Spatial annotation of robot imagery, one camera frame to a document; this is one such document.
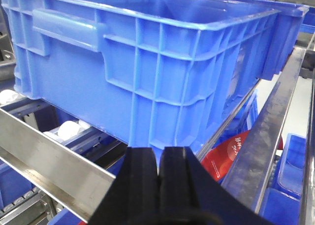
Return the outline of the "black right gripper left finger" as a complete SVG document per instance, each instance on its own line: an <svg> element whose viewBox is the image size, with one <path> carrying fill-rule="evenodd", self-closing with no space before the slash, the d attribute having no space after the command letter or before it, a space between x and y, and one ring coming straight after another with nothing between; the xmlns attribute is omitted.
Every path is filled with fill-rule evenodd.
<svg viewBox="0 0 315 225"><path fill-rule="evenodd" d="M90 225L148 225L158 210L158 174L151 148L126 149L114 182L89 219Z"/></svg>

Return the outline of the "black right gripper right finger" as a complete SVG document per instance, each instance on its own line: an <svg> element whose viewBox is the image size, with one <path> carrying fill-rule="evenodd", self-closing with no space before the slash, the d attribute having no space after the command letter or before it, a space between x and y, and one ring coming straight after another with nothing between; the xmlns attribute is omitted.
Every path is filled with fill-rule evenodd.
<svg viewBox="0 0 315 225"><path fill-rule="evenodd" d="M166 147L159 163L160 209L171 220L198 225L268 225L229 194L189 147Z"/></svg>

